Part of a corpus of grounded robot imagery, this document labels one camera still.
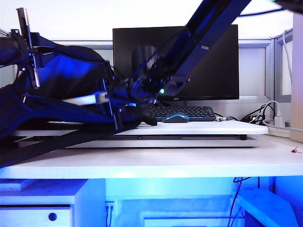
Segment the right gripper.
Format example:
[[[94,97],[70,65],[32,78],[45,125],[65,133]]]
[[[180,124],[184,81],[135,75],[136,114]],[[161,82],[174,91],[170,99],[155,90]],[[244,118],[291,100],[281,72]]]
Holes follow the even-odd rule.
[[[162,84],[152,75],[142,74],[138,78],[121,79],[109,71],[103,78],[105,91],[95,92],[96,105],[108,103],[116,130],[125,128],[130,122],[147,122],[155,125],[155,120],[144,117],[143,108],[157,101]]]

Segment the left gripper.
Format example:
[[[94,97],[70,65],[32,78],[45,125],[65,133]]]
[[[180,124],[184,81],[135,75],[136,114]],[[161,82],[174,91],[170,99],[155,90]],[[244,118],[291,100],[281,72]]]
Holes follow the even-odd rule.
[[[18,49],[21,52],[21,62],[17,64],[19,71],[27,71],[31,86],[35,89],[40,87],[37,68],[43,68],[51,60],[51,52],[34,53],[34,48],[51,47],[51,41],[42,37],[38,32],[30,33],[27,10],[16,9],[20,30],[11,29],[11,36],[16,39]]]

